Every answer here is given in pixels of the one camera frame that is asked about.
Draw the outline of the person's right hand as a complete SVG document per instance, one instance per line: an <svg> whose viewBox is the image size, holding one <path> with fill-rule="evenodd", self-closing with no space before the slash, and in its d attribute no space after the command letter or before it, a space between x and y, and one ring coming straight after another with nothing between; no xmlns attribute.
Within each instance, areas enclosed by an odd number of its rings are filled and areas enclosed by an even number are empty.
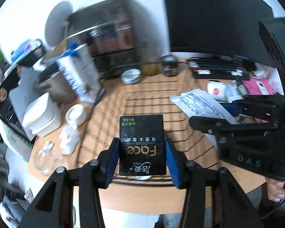
<svg viewBox="0 0 285 228"><path fill-rule="evenodd" d="M284 181L278 181L271 178L266 179L268 199L273 202L280 202L285 197Z"/></svg>

